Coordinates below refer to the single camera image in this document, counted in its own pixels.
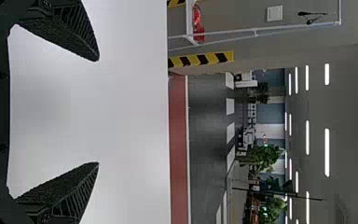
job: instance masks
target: gray floor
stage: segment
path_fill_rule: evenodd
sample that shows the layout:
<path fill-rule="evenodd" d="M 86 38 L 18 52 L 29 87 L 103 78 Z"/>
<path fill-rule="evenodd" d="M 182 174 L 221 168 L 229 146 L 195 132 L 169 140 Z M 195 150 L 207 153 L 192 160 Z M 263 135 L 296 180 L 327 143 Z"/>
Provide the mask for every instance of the gray floor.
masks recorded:
<path fill-rule="evenodd" d="M 226 190 L 227 126 L 235 114 L 226 115 L 226 98 L 234 90 L 226 75 L 190 76 L 189 79 L 190 188 L 192 223 L 216 223 L 216 211 Z"/>

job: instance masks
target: green plant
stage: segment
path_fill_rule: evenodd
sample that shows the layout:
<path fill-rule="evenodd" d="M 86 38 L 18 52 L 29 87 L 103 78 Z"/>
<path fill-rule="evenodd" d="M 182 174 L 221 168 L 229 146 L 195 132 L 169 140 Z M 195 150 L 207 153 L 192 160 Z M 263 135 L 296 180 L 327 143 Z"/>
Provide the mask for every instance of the green plant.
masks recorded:
<path fill-rule="evenodd" d="M 273 171 L 272 165 L 279 159 L 282 154 L 282 150 L 279 147 L 273 145 L 268 146 L 253 146 L 249 150 L 247 156 L 236 156 L 236 160 L 239 163 L 248 163 L 256 166 L 256 170 L 253 175 L 258 176 L 258 174 L 263 170 Z"/>
<path fill-rule="evenodd" d="M 260 224 L 275 224 L 282 211 L 287 209 L 287 202 L 280 198 L 268 198 L 265 205 L 258 211 Z"/>

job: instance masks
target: white wall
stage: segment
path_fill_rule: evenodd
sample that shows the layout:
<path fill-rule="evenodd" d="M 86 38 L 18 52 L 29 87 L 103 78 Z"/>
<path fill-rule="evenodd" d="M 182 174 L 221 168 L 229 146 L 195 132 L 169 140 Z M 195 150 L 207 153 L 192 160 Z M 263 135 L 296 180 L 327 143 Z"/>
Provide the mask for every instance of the white wall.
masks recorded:
<path fill-rule="evenodd" d="M 256 138 L 263 138 L 266 134 L 267 138 L 284 139 L 284 124 L 256 124 Z"/>
<path fill-rule="evenodd" d="M 277 162 L 275 162 L 275 164 L 272 165 L 272 168 L 274 169 L 274 171 L 271 172 L 272 174 L 284 175 L 285 174 L 284 159 L 278 159 Z"/>

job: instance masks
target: ceiling light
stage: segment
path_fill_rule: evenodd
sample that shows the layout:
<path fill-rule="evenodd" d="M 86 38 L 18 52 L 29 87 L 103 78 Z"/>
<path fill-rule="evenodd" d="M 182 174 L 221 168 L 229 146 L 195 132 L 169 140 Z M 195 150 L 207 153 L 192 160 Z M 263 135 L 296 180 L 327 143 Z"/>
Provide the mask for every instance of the ceiling light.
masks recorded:
<path fill-rule="evenodd" d="M 324 65 L 324 85 L 330 84 L 330 64 Z"/>
<path fill-rule="evenodd" d="M 296 67 L 296 80 L 295 80 L 295 83 L 296 83 L 296 94 L 298 94 L 298 68 Z"/>
<path fill-rule="evenodd" d="M 289 95 L 292 95 L 292 74 L 289 73 Z"/>
<path fill-rule="evenodd" d="M 298 193 L 298 171 L 296 171 L 296 193 Z"/>
<path fill-rule="evenodd" d="M 307 224 L 310 224 L 310 193 L 307 191 Z"/>
<path fill-rule="evenodd" d="M 310 67 L 305 66 L 305 90 L 310 90 Z"/>
<path fill-rule="evenodd" d="M 324 174 L 330 176 L 330 130 L 324 129 Z"/>
<path fill-rule="evenodd" d="M 289 160 L 289 179 L 292 180 L 292 159 Z"/>
<path fill-rule="evenodd" d="M 310 121 L 306 121 L 306 133 L 305 133 L 305 152 L 307 155 L 310 154 Z"/>

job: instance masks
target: hazard stripe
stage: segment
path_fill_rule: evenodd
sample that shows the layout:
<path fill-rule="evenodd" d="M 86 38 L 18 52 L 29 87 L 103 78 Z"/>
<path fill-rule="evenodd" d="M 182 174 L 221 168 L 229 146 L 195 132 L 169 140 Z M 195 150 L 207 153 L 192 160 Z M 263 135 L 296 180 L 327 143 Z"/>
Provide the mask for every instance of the hazard stripe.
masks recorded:
<path fill-rule="evenodd" d="M 168 67 L 187 67 L 232 62 L 234 62 L 234 50 L 171 57 L 168 59 Z"/>
<path fill-rule="evenodd" d="M 186 0 L 167 0 L 167 7 L 179 7 L 185 4 Z"/>

